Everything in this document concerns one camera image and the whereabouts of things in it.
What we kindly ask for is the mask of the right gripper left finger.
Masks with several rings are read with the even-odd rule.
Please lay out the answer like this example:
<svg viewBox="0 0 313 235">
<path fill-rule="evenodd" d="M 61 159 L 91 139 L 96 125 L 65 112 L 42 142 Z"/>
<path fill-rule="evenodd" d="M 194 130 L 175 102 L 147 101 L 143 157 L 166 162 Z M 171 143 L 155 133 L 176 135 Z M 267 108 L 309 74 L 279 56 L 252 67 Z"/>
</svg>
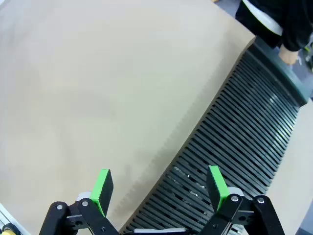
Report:
<svg viewBox="0 0 313 235">
<path fill-rule="evenodd" d="M 118 230 L 107 219 L 107 211 L 113 192 L 111 171 L 100 171 L 90 196 L 72 205 L 56 201 L 48 209 L 39 234 L 75 235 L 88 229 L 93 235 L 118 235 Z"/>
</svg>

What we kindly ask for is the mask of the person's left hand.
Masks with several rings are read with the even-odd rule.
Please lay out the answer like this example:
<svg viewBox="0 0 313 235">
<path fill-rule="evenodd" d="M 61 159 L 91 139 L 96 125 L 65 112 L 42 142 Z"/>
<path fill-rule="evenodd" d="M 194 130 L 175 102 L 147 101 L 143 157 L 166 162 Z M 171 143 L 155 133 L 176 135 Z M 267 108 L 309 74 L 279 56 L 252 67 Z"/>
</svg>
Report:
<svg viewBox="0 0 313 235">
<path fill-rule="evenodd" d="M 299 51 L 290 51 L 284 45 L 280 46 L 278 56 L 287 65 L 294 65 L 298 60 Z"/>
</svg>

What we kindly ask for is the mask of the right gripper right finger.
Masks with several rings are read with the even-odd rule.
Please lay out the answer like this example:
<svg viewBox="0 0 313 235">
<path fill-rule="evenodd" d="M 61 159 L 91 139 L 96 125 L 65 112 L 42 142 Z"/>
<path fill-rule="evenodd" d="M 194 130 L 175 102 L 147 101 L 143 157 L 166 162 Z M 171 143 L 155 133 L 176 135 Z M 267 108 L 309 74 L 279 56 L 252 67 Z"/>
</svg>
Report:
<svg viewBox="0 0 313 235">
<path fill-rule="evenodd" d="M 209 166 L 206 187 L 214 214 L 201 235 L 226 235 L 233 225 L 242 225 L 249 235 L 284 234 L 271 200 L 265 195 L 250 200 L 241 189 L 227 187 L 218 166 Z"/>
</svg>

